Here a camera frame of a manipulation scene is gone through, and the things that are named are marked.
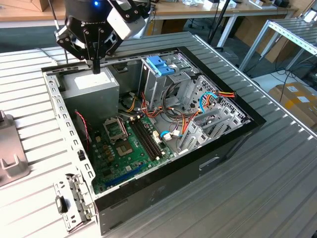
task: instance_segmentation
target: blue cable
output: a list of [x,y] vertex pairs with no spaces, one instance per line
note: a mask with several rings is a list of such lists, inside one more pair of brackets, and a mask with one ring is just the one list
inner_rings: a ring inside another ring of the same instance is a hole
[[168,130],[165,130],[165,131],[163,131],[161,134],[160,134],[160,137],[162,138],[165,134],[168,134],[169,133],[169,131]]
[[205,110],[204,110],[204,107],[203,107],[203,97],[204,97],[206,94],[207,94],[207,95],[212,95],[214,98],[217,98],[217,97],[218,97],[216,94],[214,94],[214,93],[212,93],[212,92],[206,92],[206,93],[202,94],[202,96],[201,96],[200,99],[199,99],[199,108],[200,108],[200,110],[202,110],[203,113],[205,113]]

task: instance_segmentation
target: aluminum table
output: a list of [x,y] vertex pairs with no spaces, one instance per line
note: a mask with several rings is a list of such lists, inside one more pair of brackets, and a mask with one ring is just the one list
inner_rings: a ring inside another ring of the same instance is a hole
[[[186,46],[267,123],[222,165],[115,228],[107,238],[311,237],[317,228],[317,136],[198,36],[124,42],[118,55]],[[31,173],[0,187],[4,238],[99,237],[66,232],[53,181],[72,164],[40,68],[65,63],[60,47],[0,54],[0,108],[15,118]],[[70,62],[77,61],[68,56]]]
[[317,26],[311,23],[307,23],[301,18],[292,18],[292,19],[279,19],[279,20],[268,20],[266,21],[264,27],[260,31],[259,35],[255,39],[253,45],[251,46],[249,52],[243,59],[239,69],[243,71],[247,64],[249,63],[251,57],[258,48],[261,40],[265,36],[267,30],[271,28],[275,31],[275,34],[269,41],[266,48],[261,53],[261,56],[264,57],[265,54],[271,49],[274,42],[279,35],[286,37],[290,41],[294,42],[296,45],[301,47],[301,50],[293,58],[293,60],[287,66],[287,70],[296,62],[298,57],[304,52],[308,51],[309,53],[316,55],[317,54]]

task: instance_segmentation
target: gray metal stand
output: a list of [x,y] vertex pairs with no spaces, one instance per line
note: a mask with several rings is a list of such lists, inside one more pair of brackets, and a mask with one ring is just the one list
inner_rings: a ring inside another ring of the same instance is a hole
[[242,61],[239,67],[241,71],[243,71],[249,63],[251,57],[253,56],[255,50],[258,48],[268,28],[273,29],[274,31],[276,31],[276,33],[270,40],[268,47],[266,47],[265,50],[262,52],[262,56],[266,53],[266,51],[269,50],[270,44],[273,44],[279,34],[302,48],[286,69],[289,69],[296,62],[296,60],[304,52],[304,50],[313,55],[317,54],[317,26],[306,23],[300,18],[268,20],[256,40],[254,41],[244,60]]

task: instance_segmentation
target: table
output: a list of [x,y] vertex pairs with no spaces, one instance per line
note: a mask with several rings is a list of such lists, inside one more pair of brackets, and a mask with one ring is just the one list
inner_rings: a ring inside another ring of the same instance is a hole
[[[228,161],[105,237],[311,237],[317,227],[317,135],[201,38],[188,32],[124,42],[119,55],[186,46],[266,119]],[[60,47],[44,49],[58,64]],[[70,62],[77,61],[69,55]],[[31,173],[0,187],[1,234],[99,237],[89,223],[68,236],[53,181],[72,164],[40,68],[39,50],[0,54],[0,108],[15,117]]]
[[[65,17],[63,0],[55,0],[53,2],[53,7],[59,24],[63,25]],[[214,17],[216,12],[216,9],[205,9],[203,4],[198,4],[196,7],[190,7],[184,5],[182,2],[160,2],[156,4],[156,8],[156,20]],[[244,2],[238,4],[236,8],[227,9],[224,14],[224,17],[230,18],[217,46],[223,47],[238,16],[286,14],[285,18],[290,18],[296,10],[297,8],[294,7],[289,9],[281,7],[278,9],[260,9],[248,3],[248,0],[244,0]],[[47,8],[44,12],[24,10],[10,6],[5,6],[4,9],[0,9],[0,28],[49,25],[54,25],[50,8]]]
[[276,33],[262,52],[262,56],[265,55],[265,53],[271,48],[279,35],[286,37],[288,40],[301,47],[301,50],[286,67],[287,70],[290,69],[290,67],[305,50],[312,55],[317,54],[317,27],[315,25],[307,23],[301,18],[268,20],[251,46],[249,52],[243,59],[239,67],[241,71],[245,69],[261,40],[265,36],[268,28],[273,29]]

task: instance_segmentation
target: connector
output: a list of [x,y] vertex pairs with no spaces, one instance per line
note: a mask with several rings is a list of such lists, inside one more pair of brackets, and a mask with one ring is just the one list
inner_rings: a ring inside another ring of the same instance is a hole
[[175,135],[175,136],[179,136],[180,131],[179,130],[174,130],[171,134]]
[[158,137],[154,137],[154,141],[157,145],[162,143],[162,141]]
[[159,137],[159,133],[155,130],[155,131],[153,131],[153,136],[154,137]]
[[169,141],[169,140],[172,139],[172,137],[170,136],[170,133],[166,133],[166,134],[163,136],[163,139],[164,139],[165,141]]
[[129,95],[130,95],[131,97],[134,97],[134,96],[135,96],[135,94],[132,93],[132,92],[129,92]]

